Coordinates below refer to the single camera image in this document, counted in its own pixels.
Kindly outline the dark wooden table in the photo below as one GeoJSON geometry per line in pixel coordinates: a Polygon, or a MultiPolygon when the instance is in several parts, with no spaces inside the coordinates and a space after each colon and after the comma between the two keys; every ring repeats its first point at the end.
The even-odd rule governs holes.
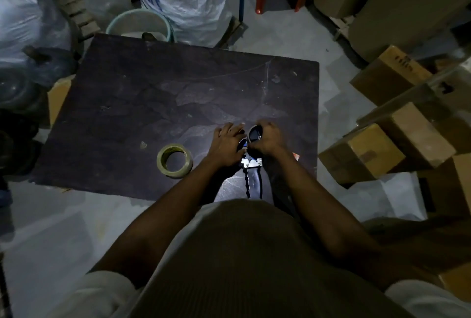
{"type": "Polygon", "coordinates": [[[180,144],[197,166],[215,128],[261,118],[316,175],[318,97],[316,61],[98,34],[29,181],[155,201],[177,183],[160,149],[180,144]]]}

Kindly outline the clear packing tape roll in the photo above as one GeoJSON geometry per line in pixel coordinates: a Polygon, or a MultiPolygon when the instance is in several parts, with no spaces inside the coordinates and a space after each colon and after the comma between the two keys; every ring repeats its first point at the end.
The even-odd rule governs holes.
{"type": "Polygon", "coordinates": [[[168,178],[181,179],[193,168],[193,158],[183,145],[171,143],[163,146],[157,153],[156,166],[168,178]]]}

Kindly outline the wooden pallet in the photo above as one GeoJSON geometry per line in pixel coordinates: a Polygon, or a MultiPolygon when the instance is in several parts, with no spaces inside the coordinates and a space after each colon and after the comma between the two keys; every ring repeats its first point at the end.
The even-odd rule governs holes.
{"type": "Polygon", "coordinates": [[[95,19],[86,11],[84,0],[57,0],[62,10],[69,16],[78,29],[79,42],[88,41],[102,33],[95,19]]]}

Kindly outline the person's right hand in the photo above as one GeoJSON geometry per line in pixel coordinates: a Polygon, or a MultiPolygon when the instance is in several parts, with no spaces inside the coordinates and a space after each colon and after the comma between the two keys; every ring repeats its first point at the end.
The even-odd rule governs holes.
{"type": "Polygon", "coordinates": [[[282,155],[293,157],[292,152],[287,148],[280,129],[266,119],[257,121],[257,125],[262,127],[262,138],[248,143],[248,149],[258,151],[264,156],[279,159],[282,155]]]}

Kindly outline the person's olive shirt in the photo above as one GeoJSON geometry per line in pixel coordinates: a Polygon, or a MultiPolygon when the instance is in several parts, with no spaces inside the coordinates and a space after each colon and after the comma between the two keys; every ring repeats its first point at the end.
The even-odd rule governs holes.
{"type": "Polygon", "coordinates": [[[203,205],[143,287],[87,273],[48,318],[471,318],[471,303],[420,280],[382,291],[290,215],[232,200],[203,205]]]}

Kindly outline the small brown cardboard box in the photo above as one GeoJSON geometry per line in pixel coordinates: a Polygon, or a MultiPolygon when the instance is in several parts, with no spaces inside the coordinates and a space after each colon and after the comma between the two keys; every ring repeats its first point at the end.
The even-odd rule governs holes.
{"type": "Polygon", "coordinates": [[[373,120],[404,154],[391,172],[415,172],[439,167],[457,154],[456,148],[412,102],[373,120]]]}
{"type": "Polygon", "coordinates": [[[432,77],[432,73],[391,45],[360,71],[350,84],[376,106],[381,106],[432,77]]]}
{"type": "Polygon", "coordinates": [[[377,124],[349,133],[318,157],[333,179],[345,188],[377,180],[406,158],[377,124]]]}
{"type": "Polygon", "coordinates": [[[433,75],[358,118],[356,123],[372,124],[409,102],[451,143],[458,155],[471,153],[471,58],[433,75]]]}

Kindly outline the dark plastic bag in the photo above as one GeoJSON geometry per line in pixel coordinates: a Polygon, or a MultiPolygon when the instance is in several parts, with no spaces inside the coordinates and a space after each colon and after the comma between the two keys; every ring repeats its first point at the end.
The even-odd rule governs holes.
{"type": "Polygon", "coordinates": [[[78,61],[74,53],[61,48],[25,46],[22,52],[27,57],[27,69],[32,82],[50,90],[58,80],[76,73],[78,61]]]}

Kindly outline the person's left forearm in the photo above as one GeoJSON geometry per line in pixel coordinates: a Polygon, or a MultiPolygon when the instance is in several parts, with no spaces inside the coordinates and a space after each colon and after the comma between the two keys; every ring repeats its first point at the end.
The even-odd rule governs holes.
{"type": "Polygon", "coordinates": [[[239,170],[239,162],[239,155],[232,160],[208,155],[133,220],[89,273],[118,273],[135,288],[146,285],[177,233],[202,205],[215,201],[224,180],[239,170]]]}

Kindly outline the person's left hand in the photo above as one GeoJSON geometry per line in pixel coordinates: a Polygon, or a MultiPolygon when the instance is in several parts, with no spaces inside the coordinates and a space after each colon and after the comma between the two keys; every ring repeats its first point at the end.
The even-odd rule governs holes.
{"type": "Polygon", "coordinates": [[[237,165],[237,146],[246,137],[244,123],[237,124],[238,135],[225,136],[225,124],[222,128],[216,128],[206,159],[216,169],[237,165]]]}

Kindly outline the large clear plastic bag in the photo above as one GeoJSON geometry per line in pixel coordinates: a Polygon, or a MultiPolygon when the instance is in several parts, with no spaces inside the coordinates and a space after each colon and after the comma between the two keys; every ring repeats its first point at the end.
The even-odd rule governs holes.
{"type": "Polygon", "coordinates": [[[68,17],[56,0],[0,0],[0,67],[23,66],[23,48],[71,50],[68,17]]]}

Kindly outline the person's right forearm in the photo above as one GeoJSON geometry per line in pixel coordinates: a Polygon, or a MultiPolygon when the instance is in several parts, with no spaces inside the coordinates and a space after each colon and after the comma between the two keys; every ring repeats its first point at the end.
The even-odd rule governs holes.
{"type": "Polygon", "coordinates": [[[382,291],[403,280],[420,280],[443,287],[433,274],[384,251],[364,226],[336,200],[293,154],[279,144],[259,149],[281,167],[293,202],[334,261],[382,291]]]}

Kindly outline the pale green plastic bucket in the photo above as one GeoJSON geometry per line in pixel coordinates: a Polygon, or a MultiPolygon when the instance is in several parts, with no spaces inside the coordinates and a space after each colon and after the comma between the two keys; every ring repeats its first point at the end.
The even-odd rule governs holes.
{"type": "Polygon", "coordinates": [[[161,13],[149,9],[133,9],[122,12],[107,26],[105,34],[141,38],[144,33],[156,40],[176,42],[173,28],[161,13]]]}

